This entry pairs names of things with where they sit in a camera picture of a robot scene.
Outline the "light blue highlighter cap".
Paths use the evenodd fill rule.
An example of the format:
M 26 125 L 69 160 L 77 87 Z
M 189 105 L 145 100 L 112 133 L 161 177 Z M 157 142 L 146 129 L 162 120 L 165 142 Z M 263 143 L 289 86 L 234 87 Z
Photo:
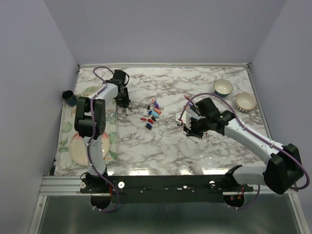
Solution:
M 157 118 L 159 116 L 159 114 L 157 112 L 155 112 L 155 111 L 152 111 L 151 115 L 154 116 L 155 118 Z

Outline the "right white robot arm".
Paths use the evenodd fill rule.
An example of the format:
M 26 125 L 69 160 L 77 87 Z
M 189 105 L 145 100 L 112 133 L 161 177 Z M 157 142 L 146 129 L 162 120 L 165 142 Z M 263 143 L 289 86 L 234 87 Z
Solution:
M 202 138 L 204 132 L 214 131 L 229 137 L 254 153 L 263 166 L 237 165 L 224 179 L 225 187 L 235 191 L 241 185 L 265 185 L 277 194 L 283 194 L 304 175 L 299 150 L 293 144 L 283 145 L 249 128 L 234 111 L 220 112 L 211 98 L 195 104 L 197 111 L 185 107 L 179 116 L 188 137 Z

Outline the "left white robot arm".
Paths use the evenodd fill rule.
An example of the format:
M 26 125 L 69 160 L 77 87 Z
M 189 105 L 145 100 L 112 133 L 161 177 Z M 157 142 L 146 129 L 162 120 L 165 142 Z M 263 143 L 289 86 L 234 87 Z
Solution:
M 102 155 L 102 135 L 106 128 L 106 104 L 115 100 L 116 105 L 128 109 L 130 98 L 127 84 L 130 76 L 122 71 L 113 71 L 113 77 L 104 80 L 93 69 L 93 74 L 103 83 L 92 97 L 79 97 L 76 105 L 74 128 L 83 139 L 88 161 L 88 170 L 84 183 L 86 187 L 98 193 L 108 186 L 114 187 L 108 180 L 107 166 Z

